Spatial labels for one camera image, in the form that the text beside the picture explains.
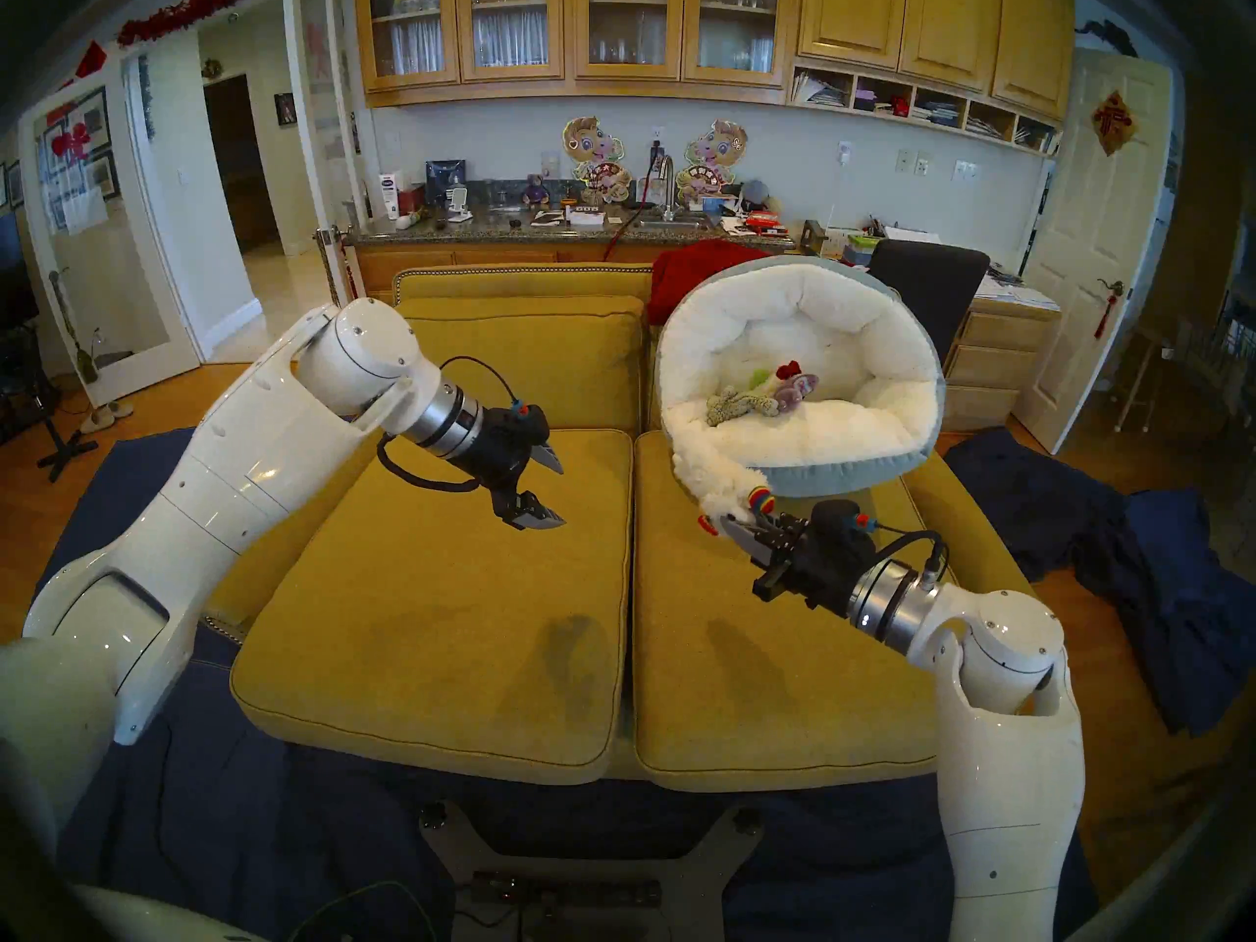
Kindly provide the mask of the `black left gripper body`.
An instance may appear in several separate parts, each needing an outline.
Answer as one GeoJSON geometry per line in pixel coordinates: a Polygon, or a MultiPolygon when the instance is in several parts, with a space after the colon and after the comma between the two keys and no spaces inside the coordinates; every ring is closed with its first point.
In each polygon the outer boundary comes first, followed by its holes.
{"type": "Polygon", "coordinates": [[[489,492],[497,520],[509,525],[515,500],[536,497],[519,490],[519,480],[531,463],[530,448],[549,442],[549,435],[548,416],[540,406],[484,409],[479,433],[461,456],[461,468],[489,492]]]}

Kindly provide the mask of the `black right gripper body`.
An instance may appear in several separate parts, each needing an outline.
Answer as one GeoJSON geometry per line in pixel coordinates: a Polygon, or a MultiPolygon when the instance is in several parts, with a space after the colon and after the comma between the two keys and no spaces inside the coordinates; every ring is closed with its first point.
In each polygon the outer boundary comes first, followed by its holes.
{"type": "Polygon", "coordinates": [[[780,563],[761,569],[752,584],[755,597],[769,603],[791,593],[809,609],[849,617],[855,587],[878,554],[859,517],[862,507],[855,501],[816,502],[808,516],[808,531],[798,543],[779,543],[780,563]]]}

